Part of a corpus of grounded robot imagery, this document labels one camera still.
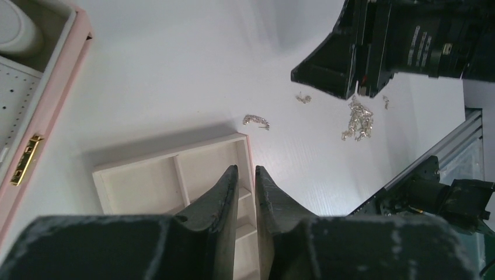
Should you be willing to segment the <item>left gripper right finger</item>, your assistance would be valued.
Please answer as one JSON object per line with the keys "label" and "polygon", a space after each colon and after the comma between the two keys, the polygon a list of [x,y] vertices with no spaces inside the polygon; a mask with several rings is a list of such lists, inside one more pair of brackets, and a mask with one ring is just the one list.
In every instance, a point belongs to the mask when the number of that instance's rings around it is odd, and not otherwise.
{"label": "left gripper right finger", "polygon": [[290,197],[263,166],[255,168],[261,279],[312,279],[305,221],[317,215]]}

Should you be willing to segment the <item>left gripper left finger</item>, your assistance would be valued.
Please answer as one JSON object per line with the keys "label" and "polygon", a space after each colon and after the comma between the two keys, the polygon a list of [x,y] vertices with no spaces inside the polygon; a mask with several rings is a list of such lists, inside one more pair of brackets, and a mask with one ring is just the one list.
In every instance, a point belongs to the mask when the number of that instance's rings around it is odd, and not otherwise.
{"label": "left gripper left finger", "polygon": [[232,279],[239,172],[229,166],[200,198],[175,215],[174,277]]}

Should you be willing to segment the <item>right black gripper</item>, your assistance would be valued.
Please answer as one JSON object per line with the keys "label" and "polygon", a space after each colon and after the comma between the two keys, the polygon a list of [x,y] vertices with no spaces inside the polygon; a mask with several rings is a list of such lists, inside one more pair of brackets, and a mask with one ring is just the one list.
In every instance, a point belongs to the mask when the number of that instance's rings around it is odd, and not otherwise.
{"label": "right black gripper", "polygon": [[[358,2],[345,1],[330,34],[291,81],[338,99],[355,91]],[[364,1],[360,93],[375,97],[398,73],[494,82],[493,1]]]}

